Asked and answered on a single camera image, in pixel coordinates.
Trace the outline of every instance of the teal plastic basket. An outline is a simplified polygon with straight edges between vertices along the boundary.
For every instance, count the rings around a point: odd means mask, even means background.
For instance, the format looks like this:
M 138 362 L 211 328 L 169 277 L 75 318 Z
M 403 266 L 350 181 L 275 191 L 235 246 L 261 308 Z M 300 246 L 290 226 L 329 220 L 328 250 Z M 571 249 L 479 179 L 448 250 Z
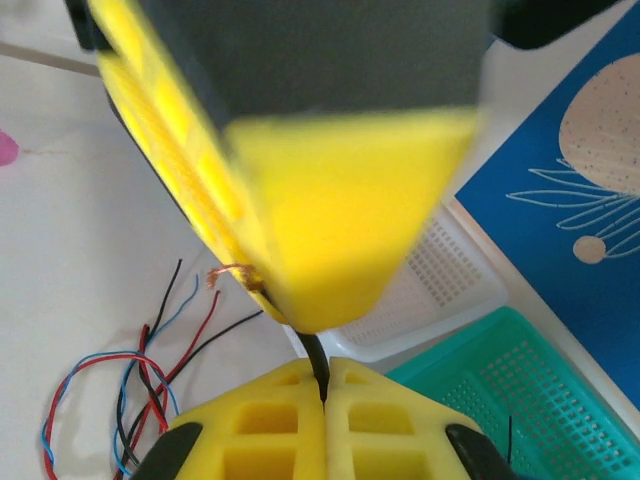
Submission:
M 511 415 L 512 466 L 520 474 L 541 480 L 640 480 L 635 437 L 510 308 L 388 376 L 470 416 L 505 454 Z

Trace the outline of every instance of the line drawing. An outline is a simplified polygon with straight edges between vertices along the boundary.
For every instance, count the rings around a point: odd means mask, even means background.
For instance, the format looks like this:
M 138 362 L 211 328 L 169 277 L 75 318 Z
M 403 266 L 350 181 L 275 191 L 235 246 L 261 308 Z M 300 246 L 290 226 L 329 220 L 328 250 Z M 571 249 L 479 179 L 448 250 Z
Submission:
M 582 234 L 573 253 L 586 264 L 640 252 L 639 84 L 640 53 L 594 75 L 562 119 L 558 143 L 563 158 L 556 159 L 558 168 L 528 169 L 552 187 L 506 195 L 531 205 L 572 210 L 555 226 Z M 629 91 L 637 93 L 629 96 Z

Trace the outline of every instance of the blue card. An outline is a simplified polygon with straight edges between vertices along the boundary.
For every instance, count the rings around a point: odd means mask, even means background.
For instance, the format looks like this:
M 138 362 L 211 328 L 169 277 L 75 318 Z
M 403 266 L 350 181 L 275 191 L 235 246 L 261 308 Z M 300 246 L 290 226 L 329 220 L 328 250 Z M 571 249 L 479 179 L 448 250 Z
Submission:
M 640 3 L 457 198 L 640 407 Z

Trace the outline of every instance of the black plastic part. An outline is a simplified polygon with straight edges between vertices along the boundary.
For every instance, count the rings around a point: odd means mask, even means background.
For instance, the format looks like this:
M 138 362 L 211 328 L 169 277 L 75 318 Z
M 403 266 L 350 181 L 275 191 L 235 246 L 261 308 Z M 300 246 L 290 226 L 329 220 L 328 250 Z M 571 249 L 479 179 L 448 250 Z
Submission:
M 111 51 L 111 45 L 91 16 L 86 0 L 65 0 L 76 38 L 83 50 Z
M 449 425 L 447 437 L 470 480 L 518 480 L 488 437 L 464 425 Z
M 162 435 L 131 480 L 174 480 L 195 445 L 202 425 L 185 423 Z
M 543 47 L 619 0 L 499 0 L 495 34 L 523 50 Z
M 488 0 L 139 0 L 222 129 L 241 116 L 475 105 Z

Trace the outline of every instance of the rectangular hole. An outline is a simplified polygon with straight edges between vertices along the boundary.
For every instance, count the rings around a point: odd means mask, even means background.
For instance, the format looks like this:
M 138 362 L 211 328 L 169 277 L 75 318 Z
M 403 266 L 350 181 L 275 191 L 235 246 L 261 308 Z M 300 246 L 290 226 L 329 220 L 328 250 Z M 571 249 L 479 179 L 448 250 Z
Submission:
M 296 433 L 298 412 L 287 403 L 252 403 L 241 410 L 236 433 Z
M 353 469 L 355 480 L 432 480 L 422 452 L 355 449 Z
M 386 403 L 356 403 L 349 410 L 349 430 L 392 435 L 413 434 L 406 410 Z
M 224 480 L 273 478 L 292 480 L 296 453 L 283 448 L 229 448 L 224 453 Z

